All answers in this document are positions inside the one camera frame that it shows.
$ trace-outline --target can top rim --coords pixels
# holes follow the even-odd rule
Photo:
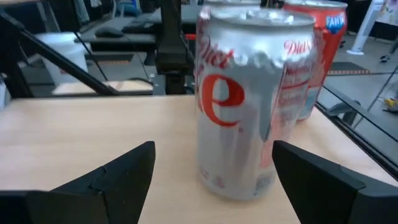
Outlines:
[[[204,5],[206,3],[217,4],[217,5],[237,5],[237,6],[244,6],[244,5],[260,5],[261,0],[204,0]]]
[[[283,11],[280,9],[260,9],[255,7],[222,7],[212,9],[210,18],[232,24],[267,27],[302,27],[313,26],[315,23],[315,18],[301,12]]]
[[[286,4],[295,5],[295,6],[308,6],[315,8],[337,8],[337,9],[345,9],[347,8],[347,3],[338,2],[338,1],[322,1],[322,0],[285,0]]]

